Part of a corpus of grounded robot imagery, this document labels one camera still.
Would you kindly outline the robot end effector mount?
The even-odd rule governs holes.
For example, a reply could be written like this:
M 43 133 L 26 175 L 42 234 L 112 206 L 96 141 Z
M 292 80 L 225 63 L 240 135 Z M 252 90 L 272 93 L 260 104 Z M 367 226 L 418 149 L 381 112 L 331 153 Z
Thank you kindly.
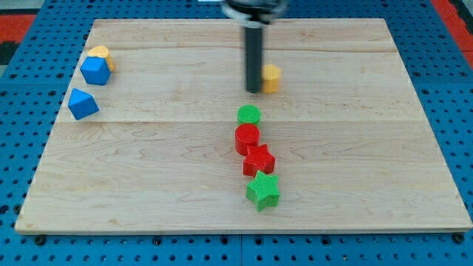
M 224 0 L 221 11 L 242 26 L 262 26 L 281 17 L 288 6 L 289 0 Z

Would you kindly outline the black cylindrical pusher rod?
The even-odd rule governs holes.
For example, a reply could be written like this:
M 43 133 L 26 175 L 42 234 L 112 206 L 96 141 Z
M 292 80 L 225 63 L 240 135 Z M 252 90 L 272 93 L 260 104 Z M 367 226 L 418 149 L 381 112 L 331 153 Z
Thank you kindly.
M 246 90 L 250 93 L 257 93 L 262 87 L 262 28 L 245 27 L 243 36 Z

